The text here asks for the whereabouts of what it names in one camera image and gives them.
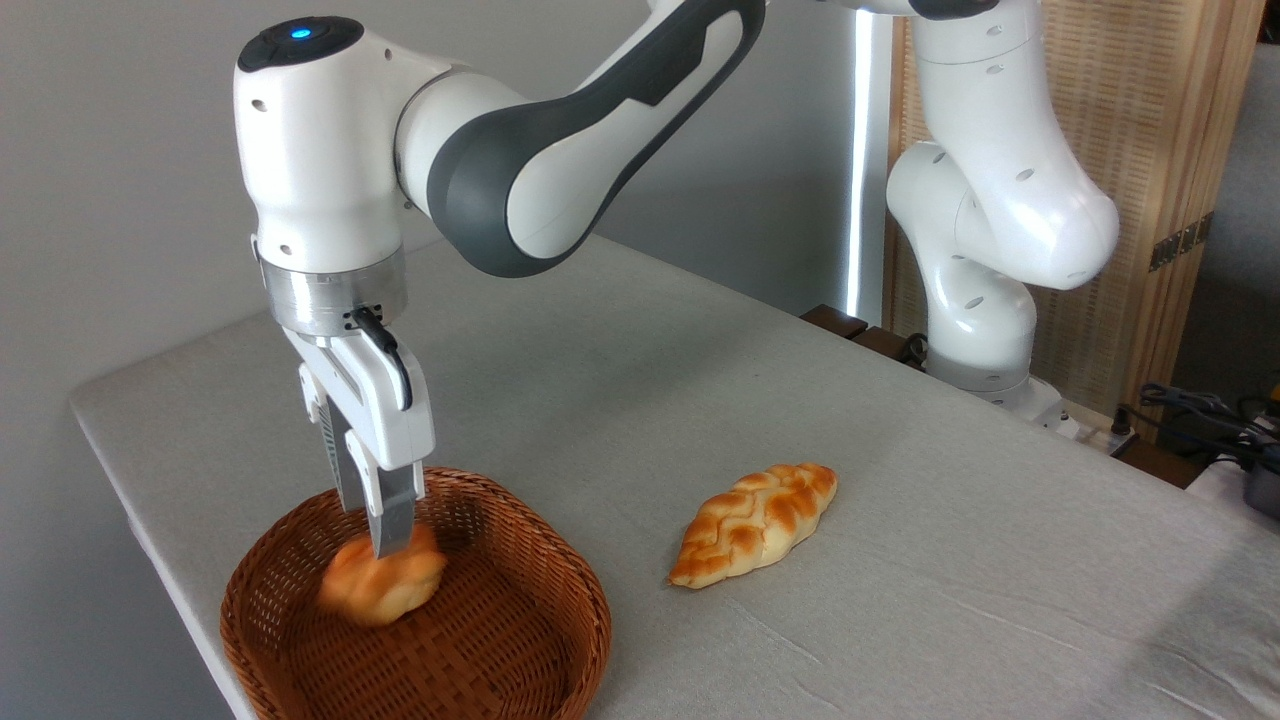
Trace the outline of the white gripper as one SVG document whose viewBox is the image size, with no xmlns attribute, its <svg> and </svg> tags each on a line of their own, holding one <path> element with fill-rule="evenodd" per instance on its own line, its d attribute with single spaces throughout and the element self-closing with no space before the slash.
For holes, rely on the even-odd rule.
<svg viewBox="0 0 1280 720">
<path fill-rule="evenodd" d="M 342 507 L 366 512 L 376 559 L 407 550 L 425 497 L 421 460 L 435 448 L 419 360 L 403 347 L 385 352 L 364 333 L 326 346 L 283 333 L 302 360 L 303 405 L 323 434 Z"/>
</svg>

